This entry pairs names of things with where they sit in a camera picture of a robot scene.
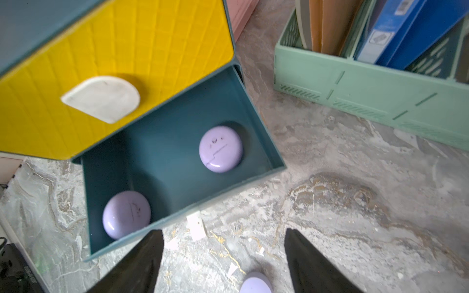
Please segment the teal drawer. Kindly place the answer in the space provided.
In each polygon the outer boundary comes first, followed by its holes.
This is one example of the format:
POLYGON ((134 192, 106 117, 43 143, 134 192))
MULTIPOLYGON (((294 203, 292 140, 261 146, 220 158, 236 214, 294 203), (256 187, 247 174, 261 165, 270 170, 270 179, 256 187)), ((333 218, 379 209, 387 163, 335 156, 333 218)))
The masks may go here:
POLYGON ((90 260, 286 169, 247 94, 239 65, 199 82, 73 162, 83 167, 90 260), (233 128, 244 145, 240 164, 226 173, 209 171, 199 156, 203 135, 215 126, 233 128), (151 220, 148 226, 114 240, 105 232, 103 211, 114 195, 126 190, 147 198, 151 220))

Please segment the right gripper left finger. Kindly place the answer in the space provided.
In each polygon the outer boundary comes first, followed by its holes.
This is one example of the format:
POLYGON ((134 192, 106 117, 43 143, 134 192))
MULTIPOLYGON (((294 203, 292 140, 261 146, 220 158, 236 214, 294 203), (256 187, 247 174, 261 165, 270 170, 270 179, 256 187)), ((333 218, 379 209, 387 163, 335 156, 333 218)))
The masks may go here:
POLYGON ((162 230, 151 230, 88 291, 90 293, 153 293, 163 251, 162 230))

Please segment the purple earphone case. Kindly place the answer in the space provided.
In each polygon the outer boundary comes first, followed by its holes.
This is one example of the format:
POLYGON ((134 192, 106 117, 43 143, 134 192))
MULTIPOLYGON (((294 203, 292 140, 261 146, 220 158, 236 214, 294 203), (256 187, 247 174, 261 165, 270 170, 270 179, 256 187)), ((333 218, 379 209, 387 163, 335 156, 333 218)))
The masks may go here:
POLYGON ((272 285, 261 272, 251 272, 246 275, 239 293, 272 293, 272 285))
POLYGON ((239 134, 228 126, 209 129, 199 144, 202 163, 214 173, 225 173, 234 169, 241 162, 243 152, 243 142, 239 134))
POLYGON ((123 191, 113 196, 103 211, 103 227, 108 236, 119 240, 145 228, 151 219, 148 200, 136 191, 123 191))

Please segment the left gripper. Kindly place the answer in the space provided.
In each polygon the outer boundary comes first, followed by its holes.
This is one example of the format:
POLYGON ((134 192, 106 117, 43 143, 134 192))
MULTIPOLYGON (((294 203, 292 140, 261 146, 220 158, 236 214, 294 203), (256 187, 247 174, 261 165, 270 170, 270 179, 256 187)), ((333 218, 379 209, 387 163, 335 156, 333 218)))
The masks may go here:
POLYGON ((21 251, 1 238, 1 293, 48 293, 21 251))

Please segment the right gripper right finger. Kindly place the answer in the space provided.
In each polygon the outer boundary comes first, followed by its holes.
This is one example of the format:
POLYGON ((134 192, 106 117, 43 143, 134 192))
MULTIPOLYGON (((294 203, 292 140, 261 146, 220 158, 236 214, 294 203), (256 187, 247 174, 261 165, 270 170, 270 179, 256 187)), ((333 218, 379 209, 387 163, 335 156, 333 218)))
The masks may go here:
POLYGON ((284 248, 296 293, 360 293, 300 231, 286 230, 284 248))

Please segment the purple earphone case top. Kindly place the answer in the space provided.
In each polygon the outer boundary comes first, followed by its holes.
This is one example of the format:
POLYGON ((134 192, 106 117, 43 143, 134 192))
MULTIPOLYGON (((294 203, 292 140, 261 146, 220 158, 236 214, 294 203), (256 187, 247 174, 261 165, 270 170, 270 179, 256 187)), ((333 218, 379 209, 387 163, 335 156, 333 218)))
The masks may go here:
POLYGON ((145 228, 151 219, 148 200, 136 191, 123 191, 113 196, 103 211, 103 227, 108 236, 119 240, 145 228))

